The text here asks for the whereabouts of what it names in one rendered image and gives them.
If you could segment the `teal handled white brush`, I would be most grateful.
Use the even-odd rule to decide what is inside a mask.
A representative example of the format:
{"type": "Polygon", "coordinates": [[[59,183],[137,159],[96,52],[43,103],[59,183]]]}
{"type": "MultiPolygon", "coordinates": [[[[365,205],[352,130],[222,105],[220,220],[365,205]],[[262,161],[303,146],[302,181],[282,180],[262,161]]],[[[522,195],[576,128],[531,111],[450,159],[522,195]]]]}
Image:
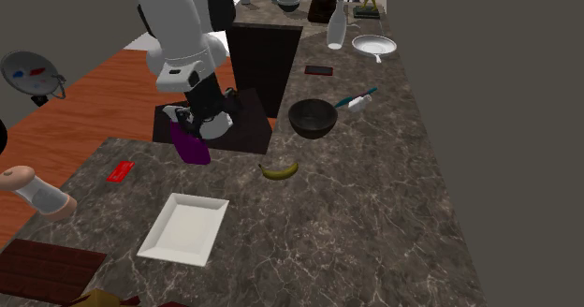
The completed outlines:
{"type": "Polygon", "coordinates": [[[356,96],[348,96],[341,101],[339,101],[335,108],[340,108],[342,106],[347,106],[351,112],[362,111],[366,108],[367,104],[372,101],[371,94],[377,91],[378,88],[374,87],[365,93],[356,96]]]}

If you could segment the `yellow brown cardboard box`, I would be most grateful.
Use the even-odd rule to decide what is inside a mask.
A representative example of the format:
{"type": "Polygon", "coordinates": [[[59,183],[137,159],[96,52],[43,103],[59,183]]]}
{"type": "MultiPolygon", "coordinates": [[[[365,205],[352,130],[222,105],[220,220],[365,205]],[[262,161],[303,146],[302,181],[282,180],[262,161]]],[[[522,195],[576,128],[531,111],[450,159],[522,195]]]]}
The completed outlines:
{"type": "Polygon", "coordinates": [[[94,289],[60,307],[139,307],[140,304],[138,296],[121,299],[104,290],[94,289]]]}

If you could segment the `white bottle vase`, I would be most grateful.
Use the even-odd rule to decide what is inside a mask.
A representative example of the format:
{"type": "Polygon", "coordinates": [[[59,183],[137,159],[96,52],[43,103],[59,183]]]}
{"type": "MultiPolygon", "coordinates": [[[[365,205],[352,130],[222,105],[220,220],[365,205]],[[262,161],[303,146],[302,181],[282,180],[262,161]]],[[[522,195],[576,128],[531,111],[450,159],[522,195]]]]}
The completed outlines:
{"type": "Polygon", "coordinates": [[[328,21],[327,46],[339,50],[343,46],[347,20],[344,13],[344,0],[337,0],[335,10],[328,21]]]}

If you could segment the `white frying pan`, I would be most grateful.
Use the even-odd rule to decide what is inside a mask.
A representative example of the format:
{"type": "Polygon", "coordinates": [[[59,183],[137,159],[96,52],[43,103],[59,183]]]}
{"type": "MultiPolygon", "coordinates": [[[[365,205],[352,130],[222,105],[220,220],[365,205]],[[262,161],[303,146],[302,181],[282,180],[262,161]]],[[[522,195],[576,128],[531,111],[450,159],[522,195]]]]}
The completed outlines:
{"type": "Polygon", "coordinates": [[[377,35],[362,35],[352,40],[352,46],[358,53],[372,57],[377,64],[397,50],[397,43],[388,37],[377,35]]]}

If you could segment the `glass jar with wooden ends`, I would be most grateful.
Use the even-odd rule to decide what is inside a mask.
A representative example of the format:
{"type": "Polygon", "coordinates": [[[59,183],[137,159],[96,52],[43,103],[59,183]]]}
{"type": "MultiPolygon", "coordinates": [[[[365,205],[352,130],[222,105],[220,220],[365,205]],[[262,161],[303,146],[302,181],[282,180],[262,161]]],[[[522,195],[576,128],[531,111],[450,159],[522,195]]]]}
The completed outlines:
{"type": "Polygon", "coordinates": [[[51,222],[67,218],[78,205],[76,199],[44,182],[28,166],[15,166],[0,172],[0,190],[21,197],[51,222]]]}

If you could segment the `grey round dish on stand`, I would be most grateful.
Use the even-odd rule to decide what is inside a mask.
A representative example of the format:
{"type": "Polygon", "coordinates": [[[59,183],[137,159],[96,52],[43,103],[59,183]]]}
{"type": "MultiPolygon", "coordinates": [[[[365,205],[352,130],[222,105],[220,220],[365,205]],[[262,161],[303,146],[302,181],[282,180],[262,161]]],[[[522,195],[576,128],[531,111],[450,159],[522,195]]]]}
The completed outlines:
{"type": "Polygon", "coordinates": [[[66,98],[65,77],[51,61],[35,52],[8,52],[0,60],[0,72],[11,87],[29,95],[38,107],[46,104],[50,95],[66,98]]]}

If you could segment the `purple eggplant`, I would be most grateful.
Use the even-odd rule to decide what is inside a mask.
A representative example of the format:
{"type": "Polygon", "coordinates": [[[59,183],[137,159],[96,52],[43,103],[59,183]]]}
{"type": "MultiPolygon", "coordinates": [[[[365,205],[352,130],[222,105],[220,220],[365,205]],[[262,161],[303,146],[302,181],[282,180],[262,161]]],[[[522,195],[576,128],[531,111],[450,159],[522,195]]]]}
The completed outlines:
{"type": "Polygon", "coordinates": [[[211,162],[209,148],[202,139],[185,133],[178,123],[170,122],[172,143],[186,164],[208,165],[211,162]]]}

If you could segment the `dark robot stand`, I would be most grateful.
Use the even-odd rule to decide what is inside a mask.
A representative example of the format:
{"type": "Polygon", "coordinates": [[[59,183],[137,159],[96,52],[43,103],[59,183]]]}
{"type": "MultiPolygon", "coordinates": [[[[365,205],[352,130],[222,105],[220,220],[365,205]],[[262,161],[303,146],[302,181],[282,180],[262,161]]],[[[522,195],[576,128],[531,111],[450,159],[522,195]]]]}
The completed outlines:
{"type": "MultiPolygon", "coordinates": [[[[242,109],[234,124],[217,139],[207,141],[210,149],[233,152],[265,154],[270,144],[272,129],[255,89],[239,91],[242,109]]],[[[158,105],[153,115],[153,142],[172,143],[169,118],[158,105]]]]}

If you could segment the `black bowl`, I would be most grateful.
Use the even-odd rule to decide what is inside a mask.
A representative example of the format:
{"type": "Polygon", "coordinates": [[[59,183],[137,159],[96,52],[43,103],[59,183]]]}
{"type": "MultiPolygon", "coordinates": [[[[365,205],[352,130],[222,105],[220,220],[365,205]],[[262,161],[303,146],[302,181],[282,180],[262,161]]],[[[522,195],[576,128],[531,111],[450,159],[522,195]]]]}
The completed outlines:
{"type": "Polygon", "coordinates": [[[294,103],[287,115],[294,131],[306,139],[323,138],[338,119],[338,111],[328,101],[316,98],[294,103]]]}

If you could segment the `white rectangular plate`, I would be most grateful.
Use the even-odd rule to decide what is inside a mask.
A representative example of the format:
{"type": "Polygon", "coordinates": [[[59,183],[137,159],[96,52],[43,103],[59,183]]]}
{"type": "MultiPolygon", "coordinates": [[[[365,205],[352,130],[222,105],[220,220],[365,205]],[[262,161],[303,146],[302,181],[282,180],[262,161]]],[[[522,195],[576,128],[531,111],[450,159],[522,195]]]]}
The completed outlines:
{"type": "Polygon", "coordinates": [[[205,267],[229,201],[171,193],[137,256],[205,267]]]}

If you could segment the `dark brown box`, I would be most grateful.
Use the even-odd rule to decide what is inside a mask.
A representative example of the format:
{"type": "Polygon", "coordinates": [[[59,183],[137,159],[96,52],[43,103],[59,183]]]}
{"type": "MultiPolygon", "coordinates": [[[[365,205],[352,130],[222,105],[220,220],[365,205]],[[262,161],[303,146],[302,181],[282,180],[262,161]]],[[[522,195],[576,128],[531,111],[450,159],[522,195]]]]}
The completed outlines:
{"type": "Polygon", "coordinates": [[[307,15],[309,22],[328,24],[338,0],[312,0],[307,15]]]}

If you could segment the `red card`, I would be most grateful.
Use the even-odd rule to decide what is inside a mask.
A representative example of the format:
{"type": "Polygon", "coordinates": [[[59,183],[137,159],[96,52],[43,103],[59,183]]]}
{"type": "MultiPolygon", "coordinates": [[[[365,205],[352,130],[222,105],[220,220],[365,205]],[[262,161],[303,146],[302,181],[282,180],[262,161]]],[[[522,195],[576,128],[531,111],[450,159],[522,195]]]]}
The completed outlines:
{"type": "Polygon", "coordinates": [[[121,161],[117,167],[111,172],[106,179],[107,182],[120,183],[129,171],[134,167],[135,163],[130,161],[121,161]]]}

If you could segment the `yellow banana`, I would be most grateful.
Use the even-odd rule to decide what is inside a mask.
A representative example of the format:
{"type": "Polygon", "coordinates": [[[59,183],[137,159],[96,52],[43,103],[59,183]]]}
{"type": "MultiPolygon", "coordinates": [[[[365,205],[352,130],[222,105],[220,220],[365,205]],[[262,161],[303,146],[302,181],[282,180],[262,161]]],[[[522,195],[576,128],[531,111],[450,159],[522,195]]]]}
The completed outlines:
{"type": "Polygon", "coordinates": [[[262,175],[266,179],[273,180],[273,181],[286,180],[286,179],[292,177],[293,175],[295,175],[299,169],[298,163],[294,163],[291,166],[289,166],[288,168],[282,169],[282,170],[266,169],[261,164],[259,164],[258,166],[262,172],[262,175]]]}

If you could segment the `dark red wooden board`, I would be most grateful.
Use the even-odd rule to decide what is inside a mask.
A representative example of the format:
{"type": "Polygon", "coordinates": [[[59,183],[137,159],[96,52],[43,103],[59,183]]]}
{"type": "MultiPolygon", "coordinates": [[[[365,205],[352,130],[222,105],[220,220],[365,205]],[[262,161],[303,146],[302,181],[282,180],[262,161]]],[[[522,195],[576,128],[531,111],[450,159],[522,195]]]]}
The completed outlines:
{"type": "Polygon", "coordinates": [[[16,239],[0,252],[0,293],[66,304],[83,293],[105,258],[99,252],[16,239]]]}

